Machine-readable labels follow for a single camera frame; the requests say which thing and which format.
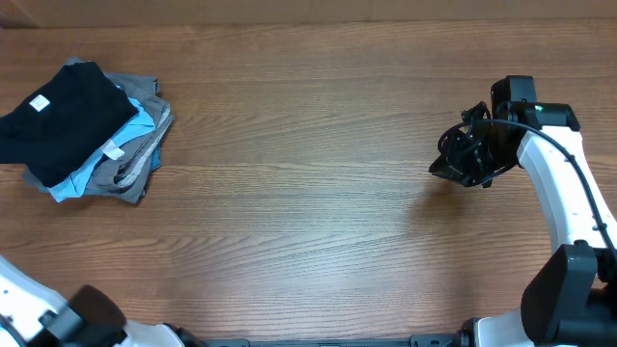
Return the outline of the black t-shirt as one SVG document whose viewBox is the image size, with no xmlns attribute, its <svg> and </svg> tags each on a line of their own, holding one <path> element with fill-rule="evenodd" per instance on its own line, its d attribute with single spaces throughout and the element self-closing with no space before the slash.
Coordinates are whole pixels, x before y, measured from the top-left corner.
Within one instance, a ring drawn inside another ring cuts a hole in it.
<svg viewBox="0 0 617 347">
<path fill-rule="evenodd" d="M 1 118 L 1 162 L 23 164 L 53 187 L 136 114 L 97 63 L 66 65 Z"/>
</svg>

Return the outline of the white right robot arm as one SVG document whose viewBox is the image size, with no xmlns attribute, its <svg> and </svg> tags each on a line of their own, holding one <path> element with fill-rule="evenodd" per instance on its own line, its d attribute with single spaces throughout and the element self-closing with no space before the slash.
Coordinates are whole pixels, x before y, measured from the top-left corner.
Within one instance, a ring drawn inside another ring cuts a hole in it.
<svg viewBox="0 0 617 347">
<path fill-rule="evenodd" d="M 552 255 L 515 310 L 470 319 L 453 346 L 613 346 L 616 220 L 585 158 L 572 107 L 538 101 L 530 76 L 508 75 L 491 101 L 461 113 L 438 141 L 432 175 L 488 188 L 520 167 L 550 233 Z"/>
</svg>

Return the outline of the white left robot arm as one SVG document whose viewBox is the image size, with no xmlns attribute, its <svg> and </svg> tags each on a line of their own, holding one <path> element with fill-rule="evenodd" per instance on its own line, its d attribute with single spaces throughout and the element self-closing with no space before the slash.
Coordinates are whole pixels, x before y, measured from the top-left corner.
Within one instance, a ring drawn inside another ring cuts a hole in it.
<svg viewBox="0 0 617 347">
<path fill-rule="evenodd" d="M 185 347 L 205 345 L 186 330 L 126 319 L 91 285 L 70 299 L 1 259 L 1 347 Z"/>
</svg>

